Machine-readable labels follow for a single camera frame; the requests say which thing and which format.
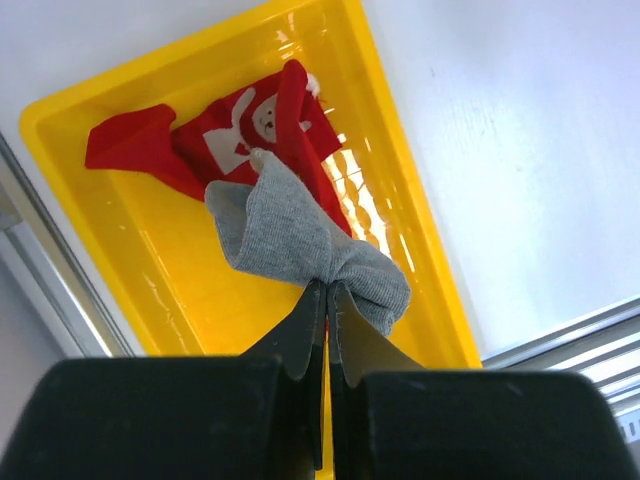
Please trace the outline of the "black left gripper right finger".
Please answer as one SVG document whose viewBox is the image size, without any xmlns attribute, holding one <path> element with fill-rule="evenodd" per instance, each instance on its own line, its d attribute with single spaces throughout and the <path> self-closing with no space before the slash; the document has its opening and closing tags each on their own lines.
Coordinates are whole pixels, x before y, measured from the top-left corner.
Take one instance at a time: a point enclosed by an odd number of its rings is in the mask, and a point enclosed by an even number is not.
<svg viewBox="0 0 640 480">
<path fill-rule="evenodd" d="M 339 479 L 635 479 L 611 410 L 586 377 L 434 370 L 327 297 L 334 474 Z"/>
</svg>

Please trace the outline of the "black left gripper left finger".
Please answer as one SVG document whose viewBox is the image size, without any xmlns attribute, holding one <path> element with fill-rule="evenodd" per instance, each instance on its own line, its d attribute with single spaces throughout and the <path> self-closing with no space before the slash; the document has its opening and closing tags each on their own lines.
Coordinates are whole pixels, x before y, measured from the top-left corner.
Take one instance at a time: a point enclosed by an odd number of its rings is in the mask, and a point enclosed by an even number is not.
<svg viewBox="0 0 640 480">
<path fill-rule="evenodd" d="M 238 356 L 54 365 L 1 459 L 5 479 L 311 479 L 323 465 L 326 286 Z"/>
</svg>

